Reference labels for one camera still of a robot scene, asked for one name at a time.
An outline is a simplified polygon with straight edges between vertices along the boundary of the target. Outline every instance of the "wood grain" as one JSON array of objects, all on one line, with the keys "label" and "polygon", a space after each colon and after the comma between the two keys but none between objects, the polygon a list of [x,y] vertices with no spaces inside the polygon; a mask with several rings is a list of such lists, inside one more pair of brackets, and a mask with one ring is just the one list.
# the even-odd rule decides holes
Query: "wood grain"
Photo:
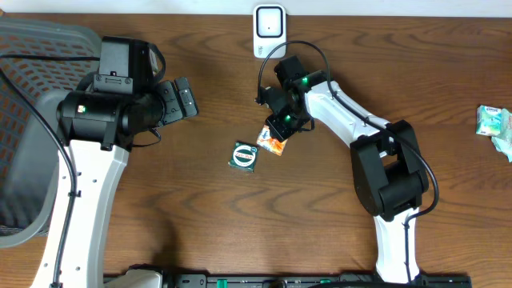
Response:
[{"label": "wood grain", "polygon": [[[262,151],[254,174],[228,167],[234,141],[255,142],[269,111],[254,104],[261,60],[247,16],[11,14],[155,43],[166,78],[187,76],[200,116],[135,150],[119,184],[105,273],[134,263],[212,274],[371,270],[372,218],[354,192],[349,150],[323,124]],[[474,287],[512,286],[512,166],[474,133],[480,104],[512,108],[512,20],[288,17],[289,39],[326,52],[345,92],[415,128],[441,201],[418,221],[428,273],[468,273]],[[316,52],[290,46],[309,70]],[[276,84],[269,62],[265,85]],[[137,141],[150,141],[142,135]],[[424,203],[432,200],[431,191]],[[29,286],[44,238],[0,250],[0,286]]]}]

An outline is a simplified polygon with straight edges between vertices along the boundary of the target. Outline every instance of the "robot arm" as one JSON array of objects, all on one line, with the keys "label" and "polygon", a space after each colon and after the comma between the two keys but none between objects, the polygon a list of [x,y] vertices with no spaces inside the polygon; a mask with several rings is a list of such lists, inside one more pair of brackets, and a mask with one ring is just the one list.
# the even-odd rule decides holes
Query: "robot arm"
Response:
[{"label": "robot arm", "polygon": [[[335,99],[323,71],[312,74],[302,68],[297,57],[280,61],[275,67],[282,90],[260,89],[256,102],[267,104],[273,113],[266,120],[270,134],[284,141],[300,131],[311,118],[325,123],[350,148],[354,188],[366,211],[374,216],[378,260],[376,270],[385,282],[408,283],[404,221],[418,212],[421,196],[428,189],[426,172],[420,163],[402,150],[393,139],[383,137]],[[363,109],[331,81],[338,96],[372,123],[407,139],[417,150],[412,127],[405,121],[390,124]],[[397,161],[384,166],[381,158],[397,155]],[[409,222],[409,270],[411,278],[419,275],[414,257],[414,224]]]},{"label": "robot arm", "polygon": [[[153,50],[162,63],[157,74],[153,74]],[[52,97],[62,99],[57,110],[57,134],[75,166],[78,186],[76,196],[70,195],[70,175],[59,154],[58,192],[33,288],[104,287],[103,251],[110,212],[134,147],[134,136],[198,113],[186,78],[158,83],[164,71],[165,60],[156,46],[140,40],[105,37],[99,72],[83,85],[92,84],[92,92],[50,92]],[[75,200],[66,230],[68,197]],[[63,234],[66,244],[58,251]],[[60,277],[55,283],[59,252]],[[161,288],[163,282],[161,272],[134,269],[106,286]]]},{"label": "robot arm", "polygon": [[[350,105],[361,115],[368,117],[373,123],[386,128],[386,125],[389,123],[387,120],[378,118],[366,111],[343,93],[335,81],[332,81],[331,85],[345,103]],[[366,125],[361,119],[357,118],[338,101],[333,99],[327,87],[327,82],[322,82],[311,87],[311,90],[305,94],[304,99],[306,108],[311,117],[326,124],[348,146],[361,137],[368,137],[378,133],[378,130]],[[381,152],[379,156],[381,158],[385,157],[386,152]],[[374,217],[378,244],[376,270],[385,282],[408,283],[409,281],[404,264],[406,262],[406,256],[404,250],[405,235],[403,223],[407,216],[417,212],[418,208],[409,208],[395,215],[393,221],[390,222],[385,221],[381,216]],[[416,219],[409,222],[409,267],[412,279],[419,274],[419,268],[414,256],[415,223]]]}]

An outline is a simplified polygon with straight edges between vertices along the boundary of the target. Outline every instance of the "orange snack wrapper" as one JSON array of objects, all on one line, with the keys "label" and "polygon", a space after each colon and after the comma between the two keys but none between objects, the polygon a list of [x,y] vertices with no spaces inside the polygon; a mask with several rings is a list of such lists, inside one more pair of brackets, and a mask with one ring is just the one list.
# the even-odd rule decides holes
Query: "orange snack wrapper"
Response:
[{"label": "orange snack wrapper", "polygon": [[277,156],[281,156],[282,151],[285,149],[286,142],[288,142],[288,140],[279,142],[277,139],[272,138],[270,136],[269,127],[267,125],[264,125],[262,132],[260,132],[260,134],[258,136],[258,140],[256,141],[256,144],[258,144],[261,147],[265,148],[266,150],[276,154]]}]

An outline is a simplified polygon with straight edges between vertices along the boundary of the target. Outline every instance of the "gray mesh chair back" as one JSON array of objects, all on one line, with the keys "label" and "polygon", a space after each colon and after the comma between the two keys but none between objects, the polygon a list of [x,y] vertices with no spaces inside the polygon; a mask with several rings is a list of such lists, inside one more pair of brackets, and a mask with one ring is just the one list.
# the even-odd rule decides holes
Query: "gray mesh chair back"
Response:
[{"label": "gray mesh chair back", "polygon": [[[43,21],[0,18],[0,54],[99,57],[101,39],[90,29]],[[7,77],[57,128],[62,100],[50,90],[74,90],[97,62],[0,59]],[[57,190],[57,148],[0,80],[0,248],[47,232]]]}]

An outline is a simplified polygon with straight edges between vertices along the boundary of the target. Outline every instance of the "white wall outlet device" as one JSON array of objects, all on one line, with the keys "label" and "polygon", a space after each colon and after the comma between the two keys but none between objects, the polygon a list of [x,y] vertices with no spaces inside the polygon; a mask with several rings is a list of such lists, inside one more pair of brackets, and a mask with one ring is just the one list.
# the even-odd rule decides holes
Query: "white wall outlet device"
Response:
[{"label": "white wall outlet device", "polygon": [[[286,41],[286,11],[278,4],[262,4],[253,11],[254,56],[265,58],[277,45]],[[286,46],[271,58],[284,57]]]}]

